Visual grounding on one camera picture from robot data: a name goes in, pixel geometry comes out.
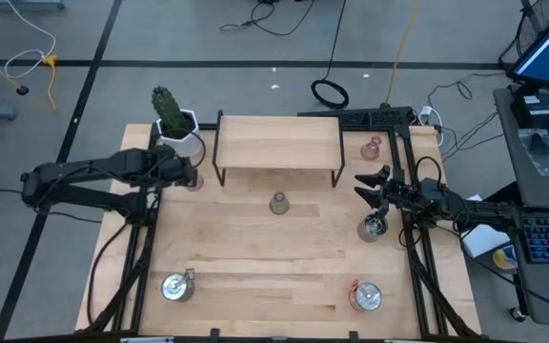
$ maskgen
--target gray desk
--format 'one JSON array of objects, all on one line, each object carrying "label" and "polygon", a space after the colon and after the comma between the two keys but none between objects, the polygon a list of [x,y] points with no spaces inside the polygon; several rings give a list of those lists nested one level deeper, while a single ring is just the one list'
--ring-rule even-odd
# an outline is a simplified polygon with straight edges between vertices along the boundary
[{"label": "gray desk", "polygon": [[549,209],[549,176],[539,175],[520,143],[519,124],[510,109],[512,101],[514,98],[509,89],[495,91],[495,103],[510,152],[522,204]]},{"label": "gray desk", "polygon": [[[517,181],[485,200],[515,200],[525,206],[549,208],[549,176],[539,175],[519,141],[519,126],[510,109],[512,93],[509,89],[501,89],[496,90],[494,95]],[[549,264],[527,263],[524,253],[519,248],[519,238],[511,238],[517,247],[518,274],[514,275],[514,280],[527,289],[549,298]],[[549,304],[520,290],[517,290],[517,295],[522,313],[529,314],[535,322],[549,324]]]}]

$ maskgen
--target desk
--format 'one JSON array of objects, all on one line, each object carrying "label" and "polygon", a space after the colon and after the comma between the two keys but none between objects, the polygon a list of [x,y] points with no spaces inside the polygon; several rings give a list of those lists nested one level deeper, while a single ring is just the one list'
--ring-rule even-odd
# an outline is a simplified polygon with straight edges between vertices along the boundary
[{"label": "desk", "polygon": [[[150,125],[129,125],[122,149],[147,147],[149,132]],[[432,128],[412,127],[411,133],[416,158],[431,155],[440,161]],[[208,161],[214,133],[203,134]],[[164,190],[139,333],[208,336],[211,328],[218,328],[222,336],[348,338],[349,331],[357,331],[361,338],[420,338],[407,252],[397,243],[399,211],[391,208],[389,231],[376,243],[364,243],[356,234],[369,208],[354,193],[353,186],[359,183],[353,176],[392,164],[386,139],[377,161],[361,158],[360,147],[372,135],[344,132],[349,170],[335,189],[328,171],[303,170],[232,170],[221,188],[213,166],[204,163],[199,172],[205,183],[199,192]],[[400,158],[405,165],[403,150]],[[437,176],[435,166],[426,163],[418,173]],[[128,190],[112,184],[113,192]],[[276,191],[286,192],[291,203],[282,216],[268,209]],[[118,214],[105,213],[95,252],[121,224]],[[113,241],[98,265],[94,314],[119,286],[129,235],[125,231]],[[457,238],[432,230],[431,241],[442,292],[468,326],[479,332]],[[186,268],[196,272],[193,298],[186,303],[165,300],[162,281]],[[358,313],[351,308],[348,291],[355,279],[380,287],[383,298],[378,310]],[[428,293],[425,297],[435,333],[432,301]],[[123,328],[130,323],[133,300],[131,291]],[[77,328],[86,326],[85,296]]]},{"label": "desk", "polygon": [[[496,90],[494,96],[517,181],[485,200],[512,200],[529,207],[549,208],[549,176],[539,175],[520,143],[519,125],[510,108],[514,97],[509,89]],[[549,298],[549,264],[527,263],[524,254],[519,253],[519,238],[513,236],[512,242],[516,247],[518,260],[518,274],[514,275],[514,281]],[[549,304],[518,289],[517,295],[519,308],[524,314],[530,314],[538,323],[549,324]]]},{"label": "desk", "polygon": [[[503,135],[517,179],[516,182],[508,186],[507,191],[511,193],[518,192],[522,204],[526,206],[549,209],[549,176],[539,174],[524,147],[522,147],[522,143],[520,143],[519,124],[510,109],[514,97],[509,89],[496,90],[494,95]],[[501,193],[500,195],[508,198],[518,198],[510,194]]]}]

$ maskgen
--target small wooden platform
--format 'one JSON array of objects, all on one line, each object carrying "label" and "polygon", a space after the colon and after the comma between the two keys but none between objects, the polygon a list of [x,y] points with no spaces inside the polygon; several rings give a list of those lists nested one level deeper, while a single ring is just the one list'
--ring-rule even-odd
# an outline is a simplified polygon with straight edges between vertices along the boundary
[{"label": "small wooden platform", "polygon": [[213,166],[221,186],[226,170],[234,168],[332,171],[333,186],[344,169],[338,118],[220,113],[214,149]]},{"label": "small wooden platform", "polygon": [[[243,131],[250,135],[251,130]],[[123,149],[147,147],[149,132],[149,125],[129,125]],[[214,132],[202,133],[210,158]],[[431,155],[441,161],[432,128],[411,128],[411,134],[416,159]],[[221,188],[214,168],[204,163],[199,167],[205,180],[200,191],[164,190],[139,333],[208,336],[211,328],[218,328],[222,336],[348,338],[349,331],[357,331],[360,338],[419,338],[410,266],[397,242],[399,210],[390,209],[389,231],[376,243],[365,243],[356,233],[370,209],[353,191],[360,185],[353,176],[392,164],[388,139],[383,139],[377,161],[361,158],[360,147],[372,135],[344,132],[348,170],[335,189],[326,171],[259,169],[230,170],[227,187]],[[406,166],[403,150],[400,157]],[[419,175],[435,177],[436,167],[421,165]],[[129,191],[117,182],[112,190]],[[291,203],[284,215],[269,211],[275,192],[285,192]],[[105,214],[96,252],[121,223],[118,214]],[[96,270],[95,314],[119,286],[129,233],[126,230],[113,241]],[[479,332],[457,238],[443,230],[432,230],[430,236],[442,292],[469,327]],[[195,269],[193,298],[185,303],[166,300],[160,290],[163,280],[186,268]],[[355,280],[380,287],[378,310],[353,310],[348,291]],[[123,328],[131,322],[134,297],[131,291]],[[425,303],[434,333],[428,293]],[[77,327],[86,327],[86,321],[85,297]]]}]

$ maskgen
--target silver can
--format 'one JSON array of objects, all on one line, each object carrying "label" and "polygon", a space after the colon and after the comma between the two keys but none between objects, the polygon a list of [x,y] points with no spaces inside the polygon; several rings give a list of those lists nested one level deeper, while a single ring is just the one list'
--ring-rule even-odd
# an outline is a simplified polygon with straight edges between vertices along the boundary
[{"label": "silver can", "polygon": [[351,306],[360,312],[375,311],[380,307],[382,295],[380,289],[373,283],[354,284],[349,295]]},{"label": "silver can", "polygon": [[184,302],[194,294],[194,271],[187,269],[183,275],[169,275],[162,282],[162,295],[171,301]]}]

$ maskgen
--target small bottle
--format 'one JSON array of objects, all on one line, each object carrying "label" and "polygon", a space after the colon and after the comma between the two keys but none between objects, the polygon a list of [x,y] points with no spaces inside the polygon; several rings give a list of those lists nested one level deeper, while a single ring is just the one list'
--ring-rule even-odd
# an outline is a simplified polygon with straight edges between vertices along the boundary
[{"label": "small bottle", "polygon": [[271,211],[274,214],[285,214],[290,209],[290,202],[282,192],[276,192],[270,203]]},{"label": "small bottle", "polygon": [[378,136],[372,137],[370,142],[361,147],[361,157],[368,161],[376,160],[380,155],[380,144],[382,139]]}]

